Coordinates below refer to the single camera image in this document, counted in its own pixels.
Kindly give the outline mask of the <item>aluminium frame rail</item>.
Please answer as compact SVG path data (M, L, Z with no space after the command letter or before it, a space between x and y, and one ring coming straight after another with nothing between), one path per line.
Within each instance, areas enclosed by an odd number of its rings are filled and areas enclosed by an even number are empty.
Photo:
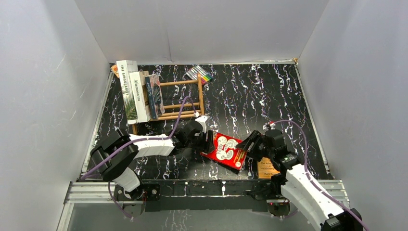
M265 200L244 195L257 181L267 180L148 180L160 185L160 199L148 201L145 212L164 210L232 210L268 212ZM57 229L66 231L76 204L113 204L115 183L73 182L68 188Z

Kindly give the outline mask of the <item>orange Huckleberry Finn book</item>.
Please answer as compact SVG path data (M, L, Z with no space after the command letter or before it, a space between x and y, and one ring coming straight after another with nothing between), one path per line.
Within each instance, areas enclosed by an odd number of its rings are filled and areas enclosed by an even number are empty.
M280 172L274 168L269 158L263 157L257 162L257 173L259 179L269 180L272 176L275 176Z

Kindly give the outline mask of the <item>small orange card box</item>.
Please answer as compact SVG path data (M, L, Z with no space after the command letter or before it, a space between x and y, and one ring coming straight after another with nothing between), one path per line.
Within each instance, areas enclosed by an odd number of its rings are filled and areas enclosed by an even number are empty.
M119 78L118 67L117 67L116 64L111 66L111 71L115 74L115 76L116 76L117 78Z

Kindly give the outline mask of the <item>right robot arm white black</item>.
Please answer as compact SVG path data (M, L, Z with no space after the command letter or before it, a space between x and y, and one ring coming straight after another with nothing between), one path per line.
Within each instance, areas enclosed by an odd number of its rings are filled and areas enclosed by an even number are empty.
M360 213L333 198L309 174L304 163L289 151L282 132L272 129L261 134L255 130L236 145L254 160L268 158L279 172L271 177L271 194L288 199L317 231L362 231Z

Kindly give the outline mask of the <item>floral patterned book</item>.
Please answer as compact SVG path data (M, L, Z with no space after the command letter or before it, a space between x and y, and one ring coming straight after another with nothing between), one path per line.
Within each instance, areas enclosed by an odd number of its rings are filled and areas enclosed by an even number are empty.
M145 83L151 118L157 120L165 112L159 76L157 74L148 75L145 77Z

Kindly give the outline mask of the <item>wooden book rack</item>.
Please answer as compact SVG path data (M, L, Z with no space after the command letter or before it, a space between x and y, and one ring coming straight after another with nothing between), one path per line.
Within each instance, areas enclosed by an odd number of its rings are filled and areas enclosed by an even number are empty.
M163 121L163 120L174 120L177 118L191 118L194 117L193 113L198 112L201 115L204 115L204 98L203 98L203 85L201 84L201 77L198 77L197 80L183 80L183 81L173 81L173 82L160 82L161 89L162 87L168 86L178 86L178 85L187 85L187 84L196 84L198 85L198 102L186 102L184 105L181 104L172 104L165 105L165 100L163 97L163 104L165 112L157 119L151 119L151 121ZM133 134L137 133L137 124L132 124Z

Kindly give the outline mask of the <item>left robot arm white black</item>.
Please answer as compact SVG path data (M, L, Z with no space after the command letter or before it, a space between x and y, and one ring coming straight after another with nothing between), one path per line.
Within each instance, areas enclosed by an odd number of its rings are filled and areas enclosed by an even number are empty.
M138 136L118 130L90 152L95 165L90 172L98 171L103 181L115 182L131 200L139 200L144 188L140 177L129 167L133 160L177 155L189 150L206 154L215 150L213 132L199 119L176 127L169 135Z

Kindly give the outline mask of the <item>pack of coloured markers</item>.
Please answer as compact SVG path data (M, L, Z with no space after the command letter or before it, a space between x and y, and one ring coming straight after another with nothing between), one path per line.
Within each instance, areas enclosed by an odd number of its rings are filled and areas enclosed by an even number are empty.
M206 84L207 82L210 82L213 79L213 77L207 71L205 71L200 65L193 66L185 74L192 80L197 80L198 77L201 77L202 85Z

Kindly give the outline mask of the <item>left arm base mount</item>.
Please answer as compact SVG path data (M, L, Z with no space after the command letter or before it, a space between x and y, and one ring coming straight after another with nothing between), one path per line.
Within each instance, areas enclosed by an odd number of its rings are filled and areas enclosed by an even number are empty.
M125 218L134 220L145 212L148 201L157 202L160 199L160 185L145 183L131 192L116 185L111 196L113 197L112 201L118 205Z

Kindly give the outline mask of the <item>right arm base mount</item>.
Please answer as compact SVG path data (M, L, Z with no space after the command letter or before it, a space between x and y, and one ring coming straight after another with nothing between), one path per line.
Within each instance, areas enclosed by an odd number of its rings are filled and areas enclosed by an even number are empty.
M257 181L251 189L245 190L243 194L258 201L265 200L268 212L272 217L283 220L298 213L297 209L291 209L290 200L282 196L278 185L270 180Z

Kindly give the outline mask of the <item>white palm leaf book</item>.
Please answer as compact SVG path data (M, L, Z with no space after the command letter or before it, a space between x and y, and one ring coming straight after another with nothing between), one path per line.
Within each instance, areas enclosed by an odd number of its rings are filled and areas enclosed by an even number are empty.
M121 92L124 101L125 114L127 123L129 125L136 124L137 112L135 99L132 91L132 83L130 80L130 73L138 72L138 65L136 61L121 60L116 61L119 80L121 84Z

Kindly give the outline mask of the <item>red book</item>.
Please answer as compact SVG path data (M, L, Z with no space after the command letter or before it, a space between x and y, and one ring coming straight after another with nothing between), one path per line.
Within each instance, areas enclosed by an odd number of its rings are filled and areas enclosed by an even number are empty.
M242 142L242 140L215 132L213 135L215 149L209 153L201 152L201 156L239 171L247 156L246 151L236 148L236 145L240 142Z

